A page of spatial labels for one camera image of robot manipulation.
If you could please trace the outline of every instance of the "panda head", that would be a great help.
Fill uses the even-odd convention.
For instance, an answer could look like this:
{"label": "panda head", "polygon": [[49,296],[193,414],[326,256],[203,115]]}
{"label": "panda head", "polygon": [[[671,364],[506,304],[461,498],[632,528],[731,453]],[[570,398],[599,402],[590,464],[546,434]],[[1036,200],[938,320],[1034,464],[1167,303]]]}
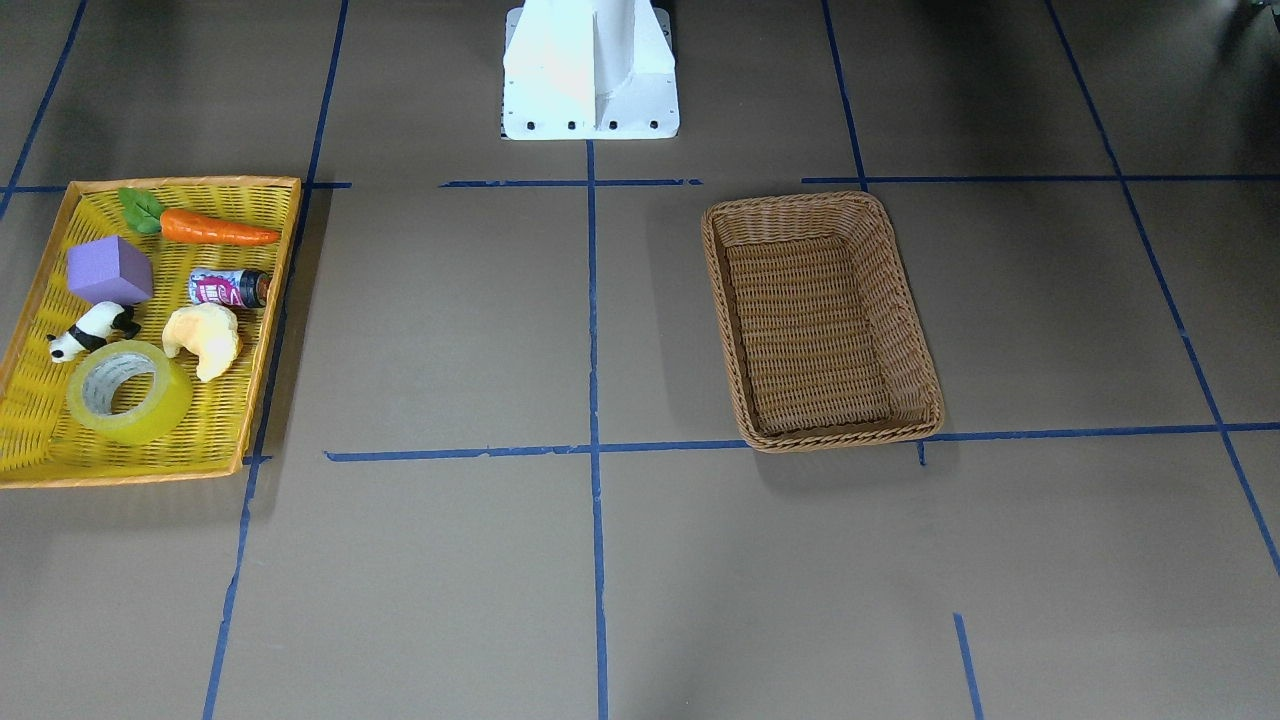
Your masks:
{"label": "panda head", "polygon": [[45,336],[45,340],[49,341],[49,357],[54,363],[67,363],[84,350],[69,333],[58,337]]}

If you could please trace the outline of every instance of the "yellow tape roll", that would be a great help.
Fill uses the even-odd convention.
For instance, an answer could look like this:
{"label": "yellow tape roll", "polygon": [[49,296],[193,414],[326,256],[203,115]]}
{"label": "yellow tape roll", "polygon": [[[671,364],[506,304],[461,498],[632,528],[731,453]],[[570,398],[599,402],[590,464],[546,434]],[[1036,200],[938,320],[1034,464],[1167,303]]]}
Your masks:
{"label": "yellow tape roll", "polygon": [[[111,397],[124,380],[154,373],[151,392],[127,413],[111,413]],[[191,379],[160,348],[122,340],[95,350],[67,388],[72,418],[124,445],[143,445],[178,427],[191,409]]]}

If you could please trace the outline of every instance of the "basket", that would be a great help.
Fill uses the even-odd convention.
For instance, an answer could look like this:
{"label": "basket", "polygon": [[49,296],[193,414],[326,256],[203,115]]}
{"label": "basket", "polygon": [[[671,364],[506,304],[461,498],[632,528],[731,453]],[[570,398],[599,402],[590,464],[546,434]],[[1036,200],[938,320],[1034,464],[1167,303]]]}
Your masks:
{"label": "basket", "polygon": [[[278,229],[282,237],[271,245],[242,247],[140,236],[122,217],[116,199],[122,187],[150,190],[166,206]],[[250,448],[253,409],[264,389],[301,188],[298,178],[287,177],[70,183],[0,365],[0,488],[151,483],[236,473]],[[67,290],[67,250],[110,234],[124,237],[151,260],[154,296],[137,305],[134,320],[142,325],[136,340],[156,346],[169,314],[191,304],[187,277],[192,268],[253,268],[273,275],[265,307],[233,309],[242,350],[225,374],[197,382],[197,359],[179,352],[175,361],[195,386],[191,410],[174,430],[141,446],[106,439],[70,418],[67,383],[86,356],[54,364],[45,340],[46,333],[65,332],[88,309]],[[129,380],[116,393],[118,401],[141,401],[147,384]]]}
{"label": "basket", "polygon": [[739,430],[765,452],[919,439],[942,391],[893,228],[864,192],[736,200],[703,215]]}

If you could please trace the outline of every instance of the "foam block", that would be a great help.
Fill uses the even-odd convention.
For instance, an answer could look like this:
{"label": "foam block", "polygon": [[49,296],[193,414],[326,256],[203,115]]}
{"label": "foam block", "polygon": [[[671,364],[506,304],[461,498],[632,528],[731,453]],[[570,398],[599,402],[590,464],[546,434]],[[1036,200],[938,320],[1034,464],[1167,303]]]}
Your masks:
{"label": "foam block", "polygon": [[67,290],[96,305],[133,305],[151,299],[151,260],[113,234],[67,251]]}

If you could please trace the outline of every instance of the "orange carrot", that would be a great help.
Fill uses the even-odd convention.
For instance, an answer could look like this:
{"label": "orange carrot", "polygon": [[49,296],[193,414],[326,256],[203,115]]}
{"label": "orange carrot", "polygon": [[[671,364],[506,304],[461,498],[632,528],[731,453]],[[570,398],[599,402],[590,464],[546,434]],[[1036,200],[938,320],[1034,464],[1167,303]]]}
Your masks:
{"label": "orange carrot", "polygon": [[124,222],[134,232],[159,232],[174,242],[269,245],[280,240],[276,231],[257,228],[230,220],[219,220],[180,208],[165,208],[155,195],[145,190],[122,187],[118,192],[124,206]]}
{"label": "orange carrot", "polygon": [[227,245],[270,245],[280,240],[280,233],[275,231],[218,220],[179,208],[169,208],[160,214],[160,236],[174,242]]}

